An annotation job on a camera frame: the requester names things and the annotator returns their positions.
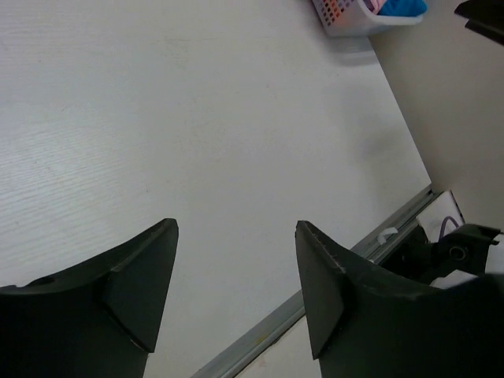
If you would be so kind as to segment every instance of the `white cable clip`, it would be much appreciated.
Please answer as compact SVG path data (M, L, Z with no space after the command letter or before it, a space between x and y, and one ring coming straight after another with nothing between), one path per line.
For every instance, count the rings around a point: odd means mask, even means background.
M397 231L397 228L395 227L390 227L390 228L385 228L379 235L378 235L378 243L383 246L387 242L387 238L385 236L388 235L394 235L398 234L399 231Z

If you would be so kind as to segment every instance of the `white table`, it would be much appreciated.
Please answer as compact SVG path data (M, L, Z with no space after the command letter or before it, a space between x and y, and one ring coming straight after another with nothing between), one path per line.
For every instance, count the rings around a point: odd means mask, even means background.
M313 360L308 324L303 317L272 347L243 370L237 378L321 378L318 360Z
M3 2L0 67L0 285L179 221L148 378L300 288L298 219L351 247L430 183L367 39L307 1Z

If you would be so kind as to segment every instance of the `black plastic part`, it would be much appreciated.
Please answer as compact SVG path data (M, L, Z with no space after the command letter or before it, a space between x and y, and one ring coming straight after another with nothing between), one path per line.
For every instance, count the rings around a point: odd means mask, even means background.
M496 228L464 224L439 242L427 243L423 229L418 226L382 266L423 284L445 277L455 269L477 276L485 272L488 247L496 243L499 233Z
M324 378L504 373L502 276L438 290L360 258L305 221L296 250Z
M504 2L502 0L469 0L455 13L469 19L465 27L504 45Z
M176 221L163 220L26 287L0 288L0 376L141 378L177 240Z

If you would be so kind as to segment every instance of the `white plastic basket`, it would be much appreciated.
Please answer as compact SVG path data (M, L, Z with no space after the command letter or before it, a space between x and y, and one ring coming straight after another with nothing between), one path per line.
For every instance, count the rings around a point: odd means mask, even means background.
M371 35L393 26L419 24L423 17L392 17L372 13L363 0L312 0L331 37Z

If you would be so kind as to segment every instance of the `floor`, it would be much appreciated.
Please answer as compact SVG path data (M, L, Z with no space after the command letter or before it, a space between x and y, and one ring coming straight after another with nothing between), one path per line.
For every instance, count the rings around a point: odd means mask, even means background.
M424 21L371 42L437 190L470 223L504 228L504 47L465 29L461 0L426 0Z
M312 359L308 326L303 317L275 345L267 349L237 378L321 378L318 361Z

